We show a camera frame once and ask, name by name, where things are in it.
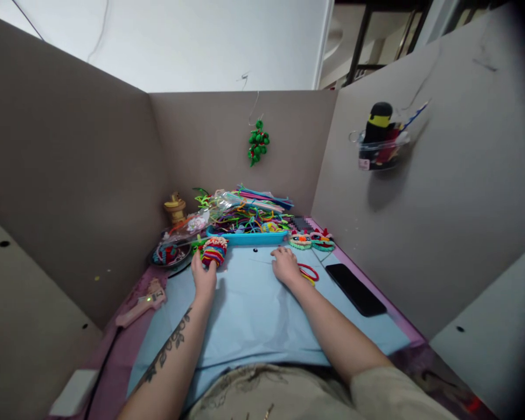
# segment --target shirt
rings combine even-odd
[[[185,417],[189,420],[456,420],[394,367],[352,378],[348,390],[299,367],[249,365],[222,375]]]

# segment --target blue mat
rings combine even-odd
[[[299,303],[272,273],[276,246],[230,247],[218,269],[218,285],[185,410],[226,370],[250,363],[305,363],[330,366]],[[333,282],[324,265],[337,258],[317,250],[292,249],[299,263],[320,277],[317,290],[362,330],[385,354],[406,347],[408,337],[389,315],[360,315]],[[167,302],[156,312],[140,347],[128,383],[132,392],[194,298],[190,268],[169,279]]]

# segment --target arm tattoo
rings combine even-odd
[[[177,326],[177,328],[175,328],[175,331],[173,331],[173,333],[169,336],[165,344],[162,346],[161,350],[157,353],[150,367],[146,370],[146,373],[144,373],[144,376],[142,376],[142,379],[140,380],[140,382],[138,382],[138,385],[136,385],[134,392],[136,392],[138,388],[140,388],[144,382],[152,381],[153,376],[158,372],[156,370],[156,364],[159,362],[159,369],[163,367],[163,365],[167,361],[167,353],[173,349],[173,345],[175,346],[176,349],[178,349],[179,345],[185,341],[183,330],[185,329],[187,322],[190,322],[191,320],[190,317],[188,316],[188,313],[191,311],[191,309],[192,307],[187,309],[187,312],[185,313],[185,315],[183,315],[183,318],[179,322],[179,325]]]

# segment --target pink toy gun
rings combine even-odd
[[[115,325],[117,327],[127,328],[130,324],[140,318],[148,309],[154,308],[155,310],[158,310],[166,300],[167,296],[165,296],[165,292],[163,291],[159,280],[153,278],[148,286],[148,294],[143,298],[139,298],[136,306],[130,311],[126,312],[124,315],[119,315],[115,319]]]

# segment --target green pipe cleaner decoration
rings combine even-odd
[[[248,158],[251,159],[251,166],[261,160],[261,155],[266,154],[267,145],[270,143],[268,133],[263,131],[263,122],[258,120],[255,124],[257,129],[251,131],[251,137],[249,138],[249,152]]]

